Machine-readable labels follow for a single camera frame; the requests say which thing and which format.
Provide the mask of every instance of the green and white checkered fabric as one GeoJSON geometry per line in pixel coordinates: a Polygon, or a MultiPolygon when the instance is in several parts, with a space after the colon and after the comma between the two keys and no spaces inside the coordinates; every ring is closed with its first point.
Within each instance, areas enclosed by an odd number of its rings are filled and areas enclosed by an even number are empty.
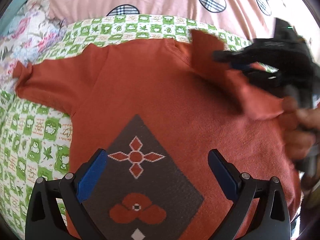
{"type": "MultiPolygon", "coordinates": [[[[74,57],[89,43],[103,47],[151,38],[190,42],[190,29],[211,33],[234,51],[251,44],[212,25],[180,17],[119,15],[69,25],[63,41],[45,51],[37,63],[74,57]]],[[[36,178],[61,179],[68,172],[72,124],[66,114],[4,91],[0,91],[0,120],[0,212],[24,239],[26,213],[36,178]]],[[[59,207],[65,220],[62,201],[59,207]]]]}

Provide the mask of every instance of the sweater sleeve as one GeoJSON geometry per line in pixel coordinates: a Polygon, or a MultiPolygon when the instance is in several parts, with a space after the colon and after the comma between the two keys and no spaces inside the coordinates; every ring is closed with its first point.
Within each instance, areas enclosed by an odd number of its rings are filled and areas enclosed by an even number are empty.
{"type": "Polygon", "coordinates": [[[191,67],[199,76],[223,89],[253,120],[272,119],[282,113],[282,99],[251,85],[240,70],[212,60],[213,51],[224,49],[222,41],[201,31],[192,30],[191,34],[191,67]]]}
{"type": "Polygon", "coordinates": [[[13,71],[13,77],[19,78],[18,97],[73,116],[92,91],[109,47],[90,44],[76,57],[45,60],[38,65],[28,64],[27,68],[18,62],[13,71]]]}

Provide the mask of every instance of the floral fabric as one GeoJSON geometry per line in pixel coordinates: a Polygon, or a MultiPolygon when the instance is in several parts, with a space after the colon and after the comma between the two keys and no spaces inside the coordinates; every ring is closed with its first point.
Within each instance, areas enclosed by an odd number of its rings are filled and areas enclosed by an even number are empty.
{"type": "Polygon", "coordinates": [[[13,91],[12,71],[17,61],[34,62],[48,47],[61,40],[63,24],[49,20],[48,0],[28,0],[14,17],[5,37],[0,37],[0,88],[13,91]]]}

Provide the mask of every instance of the pink blanket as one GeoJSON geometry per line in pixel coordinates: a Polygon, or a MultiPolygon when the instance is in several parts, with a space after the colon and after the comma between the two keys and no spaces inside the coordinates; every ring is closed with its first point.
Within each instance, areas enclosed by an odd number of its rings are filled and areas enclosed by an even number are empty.
{"type": "Polygon", "coordinates": [[[68,23],[115,14],[179,16],[247,39],[271,37],[274,18],[286,18],[281,0],[50,0],[49,15],[68,23]]]}

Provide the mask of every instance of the finger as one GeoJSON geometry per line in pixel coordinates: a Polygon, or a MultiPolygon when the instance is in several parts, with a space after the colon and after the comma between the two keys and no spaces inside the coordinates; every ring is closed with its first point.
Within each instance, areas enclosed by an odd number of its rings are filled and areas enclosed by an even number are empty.
{"type": "Polygon", "coordinates": [[[297,101],[292,97],[285,97],[282,100],[282,108],[285,112],[294,112],[298,109],[297,101]]]}
{"type": "Polygon", "coordinates": [[[284,147],[285,154],[287,157],[293,161],[302,160],[304,159],[308,153],[309,148],[299,148],[295,144],[286,144],[284,147]]]}
{"type": "Polygon", "coordinates": [[[278,120],[280,127],[286,130],[295,130],[299,124],[297,116],[294,112],[281,114],[278,120]]]}
{"type": "Polygon", "coordinates": [[[304,127],[311,129],[316,128],[320,130],[320,109],[298,109],[296,110],[298,122],[304,127]]]}
{"type": "Polygon", "coordinates": [[[286,144],[295,144],[298,148],[310,149],[316,143],[316,136],[313,133],[299,130],[285,131],[283,139],[286,144]]]}

